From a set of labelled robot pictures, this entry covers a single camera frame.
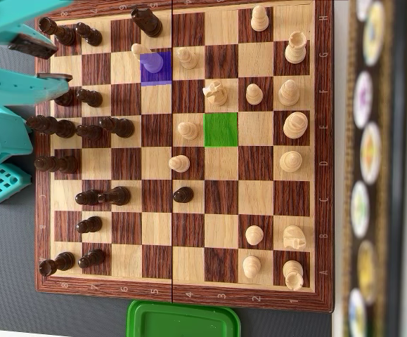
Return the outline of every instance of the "dark square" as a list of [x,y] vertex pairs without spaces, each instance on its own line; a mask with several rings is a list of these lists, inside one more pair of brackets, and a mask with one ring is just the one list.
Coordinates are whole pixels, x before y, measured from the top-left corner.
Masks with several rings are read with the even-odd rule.
[[[273,216],[251,216],[239,214],[239,248],[273,250]],[[264,238],[256,246],[252,246],[245,238],[245,231],[250,226],[258,226],[264,232]]]
[[83,86],[111,83],[111,53],[82,55]]
[[205,47],[205,78],[235,79],[238,77],[238,45]]
[[238,214],[238,181],[205,181],[206,214]]
[[141,129],[142,146],[172,146],[171,114],[143,114]]
[[172,82],[172,112],[192,114],[205,112],[204,79]]
[[283,266],[288,261],[297,261],[303,267],[303,287],[309,287],[310,256],[308,251],[273,251],[273,284],[286,286]]
[[112,212],[112,243],[142,244],[141,213]]
[[205,281],[238,283],[238,250],[205,248]]
[[171,246],[142,246],[142,277],[172,278]]
[[291,139],[283,131],[286,118],[295,111],[274,111],[273,112],[273,144],[291,146],[309,146],[309,111],[300,110],[308,119],[308,128],[302,137]]
[[171,180],[142,180],[142,212],[172,212]]
[[273,214],[309,216],[309,181],[274,181],[273,195]]
[[239,18],[239,43],[249,42],[272,42],[273,41],[273,11],[272,7],[266,7],[266,13],[269,17],[269,26],[262,32],[256,32],[252,29],[253,8],[240,9]]
[[205,45],[205,14],[176,14],[172,17],[174,47]]
[[94,249],[101,249],[105,253],[105,260],[100,265],[93,265],[83,269],[83,274],[89,275],[111,275],[111,244],[83,242],[82,254],[86,255]]
[[111,116],[141,114],[141,84],[113,84],[111,86]]
[[131,51],[141,42],[141,30],[132,19],[111,21],[111,52]]
[[240,146],[239,180],[273,180],[273,146]]
[[273,43],[274,52],[274,65],[273,75],[275,76],[297,76],[297,75],[309,75],[310,68],[310,52],[309,41],[306,43],[306,56],[303,61],[296,65],[289,63],[285,57],[285,50],[289,41],[275,41]]
[[[245,97],[250,84],[262,90],[263,98],[258,105],[251,105]],[[273,77],[240,77],[238,92],[239,111],[273,111]]]
[[172,179],[204,180],[205,179],[205,148],[204,147],[173,147],[172,156],[187,156],[190,161],[189,169],[179,173],[172,170]]
[[75,230],[75,225],[82,220],[82,212],[55,211],[55,241],[81,242],[82,235]]
[[172,246],[204,247],[205,215],[173,213]]
[[111,179],[141,179],[141,148],[111,149]]

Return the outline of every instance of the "green highlighted square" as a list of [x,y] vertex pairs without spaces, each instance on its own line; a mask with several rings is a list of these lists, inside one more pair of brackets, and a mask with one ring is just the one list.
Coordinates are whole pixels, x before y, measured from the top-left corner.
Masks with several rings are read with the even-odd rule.
[[205,147],[238,146],[238,114],[214,113],[203,115]]

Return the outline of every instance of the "green plastic lid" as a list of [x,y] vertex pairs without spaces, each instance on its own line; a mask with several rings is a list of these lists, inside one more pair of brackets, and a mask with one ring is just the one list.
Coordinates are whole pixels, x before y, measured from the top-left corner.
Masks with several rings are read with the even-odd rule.
[[240,337],[240,321],[229,308],[134,300],[127,337]]

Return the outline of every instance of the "dark chess piece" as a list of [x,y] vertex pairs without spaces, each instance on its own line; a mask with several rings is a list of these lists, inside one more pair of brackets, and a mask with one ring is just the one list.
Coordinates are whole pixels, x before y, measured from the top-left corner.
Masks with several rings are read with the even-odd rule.
[[78,22],[75,27],[78,35],[86,40],[91,46],[97,47],[102,43],[102,34],[94,28],[90,28],[88,25],[83,22]]
[[102,228],[102,219],[98,216],[92,216],[89,219],[80,221],[75,225],[75,229],[78,233],[94,233]]
[[77,136],[90,140],[99,140],[103,136],[103,129],[98,125],[78,125]]
[[149,8],[135,8],[131,11],[131,18],[150,37],[156,37],[162,31],[160,19]]
[[75,42],[75,32],[73,29],[65,26],[58,26],[56,22],[50,18],[42,18],[39,20],[39,29],[44,34],[54,34],[58,42],[65,46],[71,46]]
[[100,107],[103,102],[102,95],[94,90],[79,89],[77,98],[83,103],[88,103],[90,107]]
[[181,187],[174,193],[174,201],[181,204],[191,201],[194,198],[194,191],[190,187]]
[[52,157],[39,157],[34,161],[36,170],[42,172],[56,172],[74,173],[78,169],[78,161],[75,157],[66,156],[63,158]]
[[42,276],[50,276],[56,273],[56,270],[69,270],[75,264],[74,254],[66,251],[56,256],[55,260],[45,260],[39,264],[39,272]]
[[130,198],[131,194],[127,188],[117,186],[109,192],[100,193],[98,195],[98,202],[101,204],[103,202],[109,202],[113,205],[122,206],[128,203],[128,201],[130,201]]
[[134,132],[134,124],[129,119],[105,117],[100,120],[100,126],[106,131],[115,133],[119,137],[128,138]]
[[71,121],[65,119],[58,121],[50,116],[31,116],[27,119],[27,126],[47,135],[56,133],[61,138],[70,138],[75,134],[75,125]]
[[101,249],[93,249],[78,260],[78,266],[81,269],[89,268],[93,265],[100,265],[104,260],[105,252]]
[[75,201],[79,205],[93,206],[98,204],[98,191],[89,190],[77,194]]

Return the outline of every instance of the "chessboard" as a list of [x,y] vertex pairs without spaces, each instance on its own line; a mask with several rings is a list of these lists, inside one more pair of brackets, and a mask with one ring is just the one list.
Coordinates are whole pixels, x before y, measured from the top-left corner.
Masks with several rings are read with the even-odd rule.
[[[73,76],[70,87],[103,95],[99,108],[75,101],[53,101],[37,114],[96,125],[103,117],[129,119],[134,134],[104,133],[97,141],[36,133],[36,155],[72,155],[79,170],[72,175],[37,171],[36,268],[63,251],[76,259],[102,249],[104,263],[74,266],[50,277],[36,274],[39,291],[92,296],[141,298],[205,305],[332,311],[334,283],[333,222],[333,45],[332,1],[158,1],[145,4],[162,22],[158,37],[148,37],[131,20],[127,1],[74,3],[49,17],[59,25],[84,22],[98,29],[103,43],[92,47],[77,37],[74,46],[58,44],[38,72]],[[252,9],[261,4],[270,18],[263,32],[251,28]],[[306,57],[293,65],[285,59],[289,36],[307,38]],[[131,52],[143,44],[164,59],[159,79],[146,76]],[[197,66],[187,70],[176,52],[186,47]],[[299,101],[282,105],[278,92],[293,79]],[[228,99],[209,103],[203,88],[220,81]],[[264,93],[258,105],[246,101],[249,84]],[[308,128],[287,138],[283,124],[302,112]],[[194,123],[198,136],[186,140],[181,122]],[[302,156],[294,173],[280,168],[289,151]],[[171,157],[185,155],[190,168],[179,173]],[[127,187],[127,205],[81,206],[75,195],[90,189]],[[180,204],[172,194],[191,187],[194,198]],[[102,229],[79,234],[75,225],[91,216]],[[246,229],[256,225],[264,238],[250,245]],[[283,230],[299,227],[304,249],[284,247]],[[261,261],[248,279],[243,261]],[[283,265],[297,261],[303,286],[286,286]]]

